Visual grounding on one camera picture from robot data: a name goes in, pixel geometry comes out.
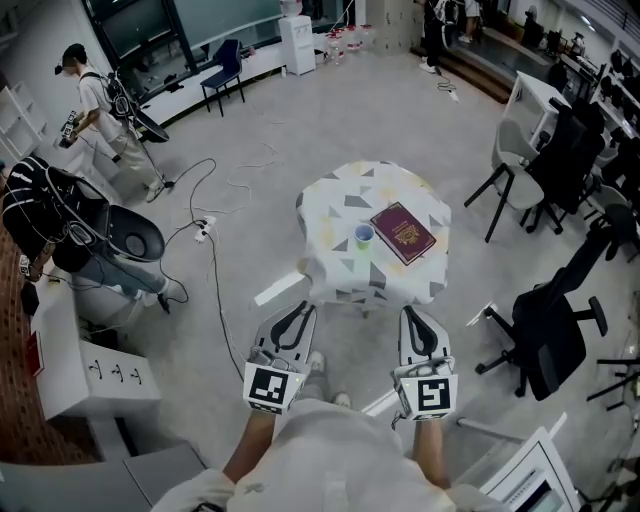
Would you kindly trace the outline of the white shelf of black helmets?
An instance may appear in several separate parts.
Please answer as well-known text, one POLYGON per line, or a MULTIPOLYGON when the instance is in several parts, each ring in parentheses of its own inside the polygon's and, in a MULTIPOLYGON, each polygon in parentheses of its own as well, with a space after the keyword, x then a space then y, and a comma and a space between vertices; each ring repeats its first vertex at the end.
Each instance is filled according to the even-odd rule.
POLYGON ((640 138, 640 61, 615 47, 598 75, 591 98, 604 113, 610 130, 640 138))

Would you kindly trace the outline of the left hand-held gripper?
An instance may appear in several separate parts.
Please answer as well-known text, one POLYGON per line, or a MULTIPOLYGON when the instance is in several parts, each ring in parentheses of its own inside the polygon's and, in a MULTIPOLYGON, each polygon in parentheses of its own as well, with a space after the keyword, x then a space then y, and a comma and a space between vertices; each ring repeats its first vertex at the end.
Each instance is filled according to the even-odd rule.
POLYGON ((255 347, 244 366, 243 400, 254 410, 283 415, 297 399, 311 367, 306 362, 317 321, 314 305, 285 306, 259 326, 255 347))

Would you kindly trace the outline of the dark red hardcover book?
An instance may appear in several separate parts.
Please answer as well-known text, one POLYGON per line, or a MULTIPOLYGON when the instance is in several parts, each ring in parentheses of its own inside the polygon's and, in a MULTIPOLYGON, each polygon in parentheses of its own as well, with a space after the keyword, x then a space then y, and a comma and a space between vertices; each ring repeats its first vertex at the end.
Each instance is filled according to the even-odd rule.
POLYGON ((436 238, 400 202, 389 205, 370 219, 375 233, 405 265, 419 259, 436 238))

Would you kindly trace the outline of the dark raised step platform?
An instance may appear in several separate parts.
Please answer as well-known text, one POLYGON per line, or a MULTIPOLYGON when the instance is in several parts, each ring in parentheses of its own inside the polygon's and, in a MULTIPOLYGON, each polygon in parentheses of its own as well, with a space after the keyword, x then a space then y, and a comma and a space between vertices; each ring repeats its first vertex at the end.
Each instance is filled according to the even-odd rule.
POLYGON ((471 43, 461 42, 457 29, 450 36, 449 45, 442 44, 439 68, 506 104, 516 80, 516 49, 486 33, 471 43))

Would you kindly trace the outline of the white floor tape strip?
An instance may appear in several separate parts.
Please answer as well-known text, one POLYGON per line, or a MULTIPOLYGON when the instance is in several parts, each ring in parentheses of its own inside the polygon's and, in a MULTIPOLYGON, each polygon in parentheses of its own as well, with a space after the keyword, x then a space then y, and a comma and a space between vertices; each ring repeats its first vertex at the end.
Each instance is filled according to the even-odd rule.
POLYGON ((289 290, 291 287, 296 286, 299 282, 303 281, 305 276, 298 271, 290 272, 277 281, 269 285, 265 290, 261 291, 254 297, 254 302, 257 306, 261 307, 275 297, 279 296, 283 292, 289 290))
POLYGON ((398 402, 399 397, 396 391, 391 389, 365 406, 361 412, 372 417, 377 417, 384 414, 388 409, 395 407, 398 402))
POLYGON ((489 302, 485 304, 483 308, 467 322, 466 326, 471 327, 477 324, 482 318, 487 317, 488 310, 494 310, 495 308, 496 308, 496 304, 494 302, 489 302))

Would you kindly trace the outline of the white low counter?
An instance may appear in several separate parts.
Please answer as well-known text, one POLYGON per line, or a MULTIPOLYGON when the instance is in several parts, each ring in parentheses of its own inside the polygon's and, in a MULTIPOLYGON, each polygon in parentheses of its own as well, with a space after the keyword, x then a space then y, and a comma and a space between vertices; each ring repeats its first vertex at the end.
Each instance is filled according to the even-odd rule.
POLYGON ((233 79, 230 85, 221 88, 220 93, 214 88, 202 90, 201 86, 202 81, 221 70, 219 65, 215 65, 180 82, 182 88, 176 92, 164 91, 151 98, 142 105, 143 112, 159 125, 166 127, 193 110, 202 106, 211 107, 215 101, 223 96, 230 97, 231 92, 238 90, 239 87, 242 87, 244 97, 247 98, 250 86, 281 73, 283 66, 282 44, 277 43, 259 48, 244 58, 242 62, 243 70, 239 75, 240 82, 233 79))

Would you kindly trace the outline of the red paper sign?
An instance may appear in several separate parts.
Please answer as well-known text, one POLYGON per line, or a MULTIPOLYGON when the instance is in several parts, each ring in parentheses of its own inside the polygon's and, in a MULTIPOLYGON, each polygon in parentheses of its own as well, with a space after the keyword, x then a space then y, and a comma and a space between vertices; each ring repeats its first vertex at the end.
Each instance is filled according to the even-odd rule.
POLYGON ((34 331, 27 340, 26 360, 29 371, 33 377, 37 377, 45 369, 42 340, 39 331, 34 331))

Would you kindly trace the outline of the white desk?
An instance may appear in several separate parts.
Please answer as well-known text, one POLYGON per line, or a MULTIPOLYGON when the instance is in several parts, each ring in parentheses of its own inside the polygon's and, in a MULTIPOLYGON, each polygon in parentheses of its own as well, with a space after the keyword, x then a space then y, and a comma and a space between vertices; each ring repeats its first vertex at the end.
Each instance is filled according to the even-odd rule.
POLYGON ((517 71, 503 117, 515 120, 516 114, 522 111, 521 108, 516 107, 516 104, 527 99, 533 101, 534 124, 530 128, 523 128, 522 131, 529 143, 534 145, 539 140, 543 129, 557 117, 558 106, 569 107, 570 104, 553 86, 522 71, 517 71))

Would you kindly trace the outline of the white water dispenser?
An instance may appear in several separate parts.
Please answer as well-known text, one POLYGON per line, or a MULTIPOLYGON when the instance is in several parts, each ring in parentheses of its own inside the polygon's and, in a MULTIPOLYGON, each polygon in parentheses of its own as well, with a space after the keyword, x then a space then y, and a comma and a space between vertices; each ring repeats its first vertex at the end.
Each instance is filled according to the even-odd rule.
POLYGON ((278 20, 282 62, 290 74, 301 76, 316 69, 312 20, 302 15, 302 0, 279 0, 278 20))

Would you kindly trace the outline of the person's white shirt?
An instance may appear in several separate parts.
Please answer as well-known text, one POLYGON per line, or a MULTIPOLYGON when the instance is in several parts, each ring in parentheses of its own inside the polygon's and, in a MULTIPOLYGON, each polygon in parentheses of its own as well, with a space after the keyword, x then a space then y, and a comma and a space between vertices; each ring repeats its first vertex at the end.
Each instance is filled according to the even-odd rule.
POLYGON ((468 484, 431 484, 378 419, 313 399, 275 423, 258 465, 234 484, 207 469, 152 512, 508 512, 468 484))

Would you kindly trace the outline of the person's left forearm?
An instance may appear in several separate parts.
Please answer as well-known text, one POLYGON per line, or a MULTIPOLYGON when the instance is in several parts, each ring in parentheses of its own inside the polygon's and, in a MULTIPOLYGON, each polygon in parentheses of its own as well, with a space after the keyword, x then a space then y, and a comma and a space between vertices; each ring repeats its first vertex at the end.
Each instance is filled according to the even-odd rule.
POLYGON ((239 444, 223 469, 223 474, 237 484, 260 462, 272 443, 276 416, 252 411, 239 444))

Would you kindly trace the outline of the black-framed window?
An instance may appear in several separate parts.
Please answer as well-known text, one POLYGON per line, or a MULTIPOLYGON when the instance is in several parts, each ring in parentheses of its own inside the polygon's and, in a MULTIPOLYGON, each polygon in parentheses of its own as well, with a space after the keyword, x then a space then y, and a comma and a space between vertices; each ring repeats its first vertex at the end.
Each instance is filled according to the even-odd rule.
MULTIPOLYGON (((84 3, 92 21, 102 30, 111 51, 119 59, 165 35, 175 35, 178 27, 184 31, 174 0, 84 0, 84 3)), ((281 16, 282 13, 197 42, 192 42, 185 31, 184 34, 189 46, 198 48, 281 16)))

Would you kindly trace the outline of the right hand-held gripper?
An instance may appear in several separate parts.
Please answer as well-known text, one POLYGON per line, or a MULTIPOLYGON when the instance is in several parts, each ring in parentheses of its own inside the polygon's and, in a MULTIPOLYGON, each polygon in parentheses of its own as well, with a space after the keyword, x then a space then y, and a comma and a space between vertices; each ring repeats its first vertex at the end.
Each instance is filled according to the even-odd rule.
POLYGON ((401 405, 396 417, 420 422, 454 412, 458 375, 454 373, 455 358, 447 356, 447 331, 433 317, 405 306, 399 316, 398 351, 401 363, 419 363, 400 366, 391 373, 401 405))

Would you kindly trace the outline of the grey chair with black legs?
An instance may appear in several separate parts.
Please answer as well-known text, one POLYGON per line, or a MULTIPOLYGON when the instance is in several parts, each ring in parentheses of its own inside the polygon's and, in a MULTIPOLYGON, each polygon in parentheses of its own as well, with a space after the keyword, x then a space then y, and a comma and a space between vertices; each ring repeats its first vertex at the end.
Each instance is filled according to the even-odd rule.
POLYGON ((490 187, 499 193, 498 207, 485 235, 486 243, 490 242, 506 205, 517 211, 528 211, 544 199, 541 186, 527 170, 538 155, 513 119, 500 121, 491 153, 492 173, 464 202, 464 207, 469 207, 490 187))

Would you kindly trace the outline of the person's right forearm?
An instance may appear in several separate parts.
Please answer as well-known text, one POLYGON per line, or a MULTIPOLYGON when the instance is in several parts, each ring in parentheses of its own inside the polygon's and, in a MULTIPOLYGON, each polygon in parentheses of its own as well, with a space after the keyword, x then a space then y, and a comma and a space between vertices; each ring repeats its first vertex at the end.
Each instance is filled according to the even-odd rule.
POLYGON ((444 459, 443 431, 439 421, 415 423, 412 459, 431 484, 442 489, 450 487, 444 459))

